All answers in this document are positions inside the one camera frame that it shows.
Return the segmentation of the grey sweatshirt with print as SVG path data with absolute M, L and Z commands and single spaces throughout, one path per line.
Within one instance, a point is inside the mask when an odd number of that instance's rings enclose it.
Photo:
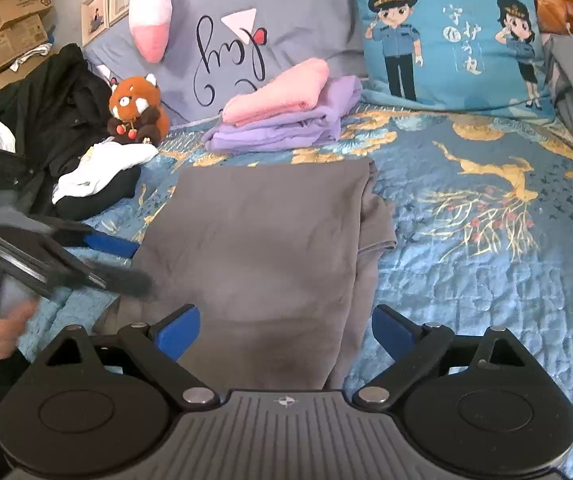
M 201 332 L 180 362 L 209 387 L 340 388 L 396 245 L 376 177 L 367 158 L 183 169 L 132 260 L 151 294 L 119 299 L 94 329 L 193 304 Z

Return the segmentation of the white cloth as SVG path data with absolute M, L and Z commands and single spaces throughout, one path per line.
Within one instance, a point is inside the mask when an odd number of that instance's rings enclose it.
M 77 168 L 59 178 L 52 204 L 65 197 L 87 197 L 102 191 L 123 170 L 146 164 L 158 154 L 151 143 L 119 144 L 106 140 L 94 144 L 81 157 Z

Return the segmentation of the red panda plush toy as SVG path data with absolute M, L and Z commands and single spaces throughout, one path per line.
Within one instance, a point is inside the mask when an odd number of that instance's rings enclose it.
M 152 144 L 158 148 L 167 136 L 170 121 L 156 77 L 113 78 L 111 89 L 108 134 L 119 144 Z

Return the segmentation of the black garment pile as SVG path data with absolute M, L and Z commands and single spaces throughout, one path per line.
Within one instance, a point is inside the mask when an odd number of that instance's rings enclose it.
M 77 44 L 51 55 L 26 77 L 0 90 L 0 122 L 14 134 L 15 153 L 29 176 L 21 180 L 20 206 L 29 214 L 86 220 L 134 197 L 141 169 L 119 171 L 102 190 L 52 203 L 60 177 L 108 137 L 108 84 L 96 76 Z

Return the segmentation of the folded purple garment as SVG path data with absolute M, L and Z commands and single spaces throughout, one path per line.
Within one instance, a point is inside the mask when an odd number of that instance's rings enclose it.
M 207 151 L 224 154 L 269 153 L 337 142 L 341 119 L 357 104 L 363 85 L 356 76 L 331 78 L 318 104 L 306 112 L 283 113 L 236 127 L 222 122 L 202 136 Z

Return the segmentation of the folded pink towel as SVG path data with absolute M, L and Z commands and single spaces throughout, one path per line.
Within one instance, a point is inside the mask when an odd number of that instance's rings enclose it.
M 284 113 L 312 110 L 328 82 L 329 73 L 325 60 L 308 58 L 253 93 L 234 96 L 224 106 L 221 120 L 226 125 L 241 127 Z

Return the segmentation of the grey-blue duvet with lettering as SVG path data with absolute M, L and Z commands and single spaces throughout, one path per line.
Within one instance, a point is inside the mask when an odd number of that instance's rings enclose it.
M 328 81 L 356 76 L 364 91 L 367 76 L 355 0 L 172 0 L 160 63 L 142 58 L 128 20 L 91 41 L 85 53 L 117 81 L 153 74 L 165 112 L 180 124 L 208 118 L 220 124 L 230 99 L 308 58 L 328 63 Z M 358 102 L 366 102 L 363 91 Z

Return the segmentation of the blue cartoon police pillow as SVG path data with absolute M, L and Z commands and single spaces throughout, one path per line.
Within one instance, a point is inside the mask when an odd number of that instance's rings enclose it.
M 552 122 L 535 0 L 355 0 L 363 98 Z

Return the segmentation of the framed pictures on wall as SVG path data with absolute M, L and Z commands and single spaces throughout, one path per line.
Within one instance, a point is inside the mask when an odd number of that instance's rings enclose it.
M 128 10 L 129 0 L 84 0 L 80 5 L 81 44 L 86 46 L 125 18 Z

